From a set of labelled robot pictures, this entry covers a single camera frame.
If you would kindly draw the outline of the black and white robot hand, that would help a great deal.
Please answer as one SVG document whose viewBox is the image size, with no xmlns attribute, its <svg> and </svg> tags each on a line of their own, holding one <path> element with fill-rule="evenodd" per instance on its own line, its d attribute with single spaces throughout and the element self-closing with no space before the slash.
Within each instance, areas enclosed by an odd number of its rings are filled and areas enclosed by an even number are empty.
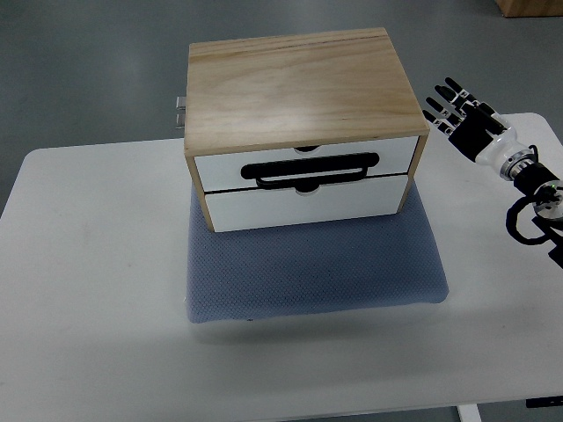
<svg viewBox="0 0 563 422">
<path fill-rule="evenodd" d="M 536 150 L 518 141 L 508 120 L 454 79 L 447 77 L 435 91 L 442 101 L 426 98 L 431 109 L 423 115 L 467 159 L 492 168 L 508 181 L 537 161 Z"/>
</svg>

